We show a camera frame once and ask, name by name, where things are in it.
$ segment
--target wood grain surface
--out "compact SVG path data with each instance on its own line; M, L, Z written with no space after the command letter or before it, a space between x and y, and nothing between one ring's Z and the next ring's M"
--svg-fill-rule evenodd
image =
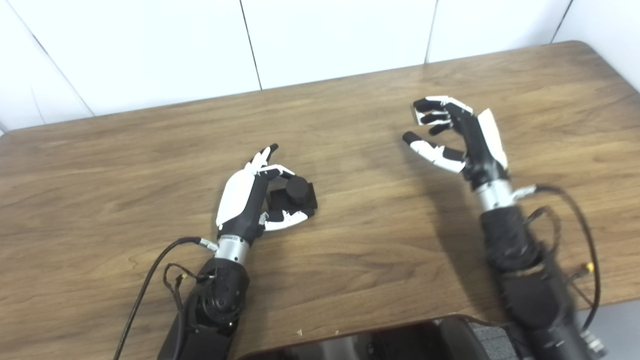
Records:
M640 297L640 95L572 42L4 135L0 357L110 359L156 256L179 236L214 238L225 182L273 142L271 162L315 184L319 211L256 241L230 358L451 313L503 321L468 184L401 140L427 135L410 108L425 95L490 107L515 186L562 186L583 207L603 303ZM576 221L553 197L524 207L538 204L563 219L559 256L575 270L588 260ZM167 260L198 270L209 256L184 246ZM154 359L174 314L154 277L122 359Z

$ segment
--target robotic hand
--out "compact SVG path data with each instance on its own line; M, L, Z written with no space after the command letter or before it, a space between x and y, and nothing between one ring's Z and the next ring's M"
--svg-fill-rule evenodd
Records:
M167 334L158 360L224 360L244 309L249 277L244 261L264 231L299 224L317 207L313 185L281 165L268 165L277 144L258 152L227 181L216 225L216 251L200 270L196 285ZM271 192L269 211L262 211L270 180L287 179L285 193Z
M471 183L483 209L480 221L493 277L509 317L522 330L530 350L545 360L601 357L603 346L586 331L588 323L581 333L575 324L573 301L555 254L534 237L516 205L518 199L551 187L511 189L507 157L489 109L475 116L472 108L448 96L425 97L413 106L418 125L433 126L431 135L453 129L465 141L466 151L459 151L425 141L411 131L403 135L420 156L448 171L461 172ZM585 234L590 239L588 228ZM590 250L595 258L595 250Z
M252 245L263 231L274 231L299 224L314 215L313 208L272 209L262 212L262 204L267 195L270 180L280 176L288 179L287 189L298 186L304 193L306 181L282 165L268 165L268 161L278 144L273 144L258 152L244 169L236 172L227 181L220 200L216 225L221 241L229 236L237 236Z

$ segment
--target white wall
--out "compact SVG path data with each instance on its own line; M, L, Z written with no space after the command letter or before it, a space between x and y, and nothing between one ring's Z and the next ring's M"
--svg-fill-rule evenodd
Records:
M238 1L9 2L96 115L260 90Z
M0 0L0 49L0 123L5 129L92 115L5 0Z
M548 44L569 1L0 0L0 130Z
M435 0L243 0L262 88L424 63Z
M574 0L554 42L589 44L640 91L640 1Z
M549 44L570 0L438 0L427 62Z

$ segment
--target black cylinder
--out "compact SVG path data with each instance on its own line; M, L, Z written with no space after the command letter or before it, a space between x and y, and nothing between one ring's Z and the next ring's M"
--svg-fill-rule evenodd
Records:
M309 201L309 183L304 177L294 176L289 179L287 186L287 200L294 205L304 206Z

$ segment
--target wire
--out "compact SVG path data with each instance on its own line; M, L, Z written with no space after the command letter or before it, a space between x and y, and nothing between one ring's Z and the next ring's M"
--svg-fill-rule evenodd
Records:
M589 254L591 256L591 263L593 264L593 282L594 282L594 292L593 292L593 305L591 306L591 311L584 321L584 325L582 326L582 330L585 331L589 329L591 322L593 322L593 318L596 316L598 312L598 308L600 307L600 296L602 292L602 285L600 284L600 264L598 263L598 253L596 252L595 240L593 239L593 235L591 234L591 229L589 228L589 224L587 223L587 219L582 214L582 210L580 210L580 206L575 202L575 200L569 196L569 194L555 186L549 185L536 185L536 193L538 192L548 192L554 193L560 198L562 198L571 208L573 214L578 219L580 223L580 227L582 228L582 232L587 240L587 246L589 247Z
M525 224L529 226L535 220L537 220L542 214L545 214L554 227L554 243L551 248L551 254L553 256L557 255L558 248L560 247L560 238L561 238L561 225L560 225L560 217L557 213L548 206L542 206L538 209L535 209L529 217L525 220Z
M162 259L174 247L176 247L178 245L185 244L185 243L199 244L200 243L200 238L195 238L195 237L180 238L180 239L174 241L169 246L167 246L166 249L164 249L160 253L160 255L158 255L158 257L154 261L153 265L151 265L151 268L149 269L149 272L147 273L147 277L145 278L144 282L142 283L142 287L140 288L140 293L138 294L138 298L136 298L136 301L133 303L133 308L131 309L131 313L129 314L129 318L127 319L127 323L125 324L124 330L122 331L122 336L120 337L120 341L118 342L118 347L116 348L116 353L113 356L113 360L118 360L120 358L120 354L122 353L122 349L124 348L124 343L125 343L125 341L127 341L127 336L129 335L129 330L131 330L131 324L133 323L133 319L136 317L136 313L138 312L138 308L140 307L140 303L142 302L142 298L145 296L145 292L147 291L147 288L149 287L149 282L151 281L151 277L153 276L154 272L156 272L156 268L158 268L158 265L160 265L160 261L162 261Z
M572 279L567 279L567 282L569 283L569 285L571 285L571 287L575 290L575 292L577 292L578 295L580 295L580 297L587 304L589 304L589 306L593 307L593 301L591 301L591 299L589 299L589 297L587 295L585 295L582 290L580 290L580 288L575 284L575 282Z
M172 267L180 268L184 271L185 274L180 274L175 278L175 287L172 287L169 281L167 281L167 273L169 269ZM184 331L186 329L186 314L184 313L184 306L182 305L182 299L180 298L180 285L182 284L182 280L184 280L187 276L190 276L196 280L206 278L207 276L195 275L193 272L189 271L189 269L185 268L180 264L168 263L164 267L164 274L162 281L164 286L169 289L171 295L173 295L173 301L175 301L175 307L178 309L178 333L176 335L175 340L175 348L173 353L173 359L178 360L180 357L180 350L182 349L182 342L184 341Z

